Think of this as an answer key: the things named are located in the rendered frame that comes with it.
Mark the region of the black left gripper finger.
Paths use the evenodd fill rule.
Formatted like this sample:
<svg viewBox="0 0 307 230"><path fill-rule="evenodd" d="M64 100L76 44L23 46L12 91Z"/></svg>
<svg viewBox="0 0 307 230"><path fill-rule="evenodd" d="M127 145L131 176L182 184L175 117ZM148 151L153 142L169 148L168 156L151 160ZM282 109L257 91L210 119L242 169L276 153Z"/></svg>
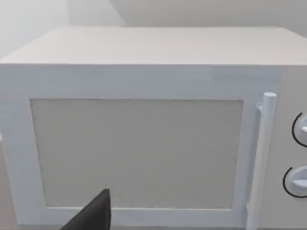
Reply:
<svg viewBox="0 0 307 230"><path fill-rule="evenodd" d="M104 189L60 230L110 230L111 196Z"/></svg>

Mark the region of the pale microwave door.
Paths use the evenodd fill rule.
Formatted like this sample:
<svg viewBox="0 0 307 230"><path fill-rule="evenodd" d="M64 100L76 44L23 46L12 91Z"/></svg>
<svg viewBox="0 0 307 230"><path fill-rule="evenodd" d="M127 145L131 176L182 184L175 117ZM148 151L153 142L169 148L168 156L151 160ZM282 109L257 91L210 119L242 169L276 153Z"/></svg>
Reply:
<svg viewBox="0 0 307 230"><path fill-rule="evenodd" d="M111 190L121 227L243 227L275 67L0 64L17 222L63 225Z"/></svg>

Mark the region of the pale microwave oven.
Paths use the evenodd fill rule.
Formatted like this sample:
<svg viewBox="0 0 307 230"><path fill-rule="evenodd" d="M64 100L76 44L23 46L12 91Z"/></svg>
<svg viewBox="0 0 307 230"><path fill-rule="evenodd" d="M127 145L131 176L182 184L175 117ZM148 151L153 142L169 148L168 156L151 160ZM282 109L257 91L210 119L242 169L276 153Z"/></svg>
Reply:
<svg viewBox="0 0 307 230"><path fill-rule="evenodd" d="M275 67L280 71L258 229L307 230L307 198L289 196L283 176L307 166L307 148L291 133L307 114L307 38L283 28L61 27L0 60L0 64L207 65ZM255 132L250 189L259 127ZM164 227L214 228L214 227Z"/></svg>

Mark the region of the pale microwave knob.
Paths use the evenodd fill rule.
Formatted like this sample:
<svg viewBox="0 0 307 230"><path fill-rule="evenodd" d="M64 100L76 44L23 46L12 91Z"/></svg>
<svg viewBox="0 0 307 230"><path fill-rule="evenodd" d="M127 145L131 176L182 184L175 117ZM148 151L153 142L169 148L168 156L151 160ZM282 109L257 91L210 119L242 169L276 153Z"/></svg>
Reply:
<svg viewBox="0 0 307 230"><path fill-rule="evenodd" d="M290 167L283 176L283 189L291 197L307 198L307 166Z"/></svg>
<svg viewBox="0 0 307 230"><path fill-rule="evenodd" d="M291 133L294 141L307 148L307 114L299 113L292 123Z"/></svg>

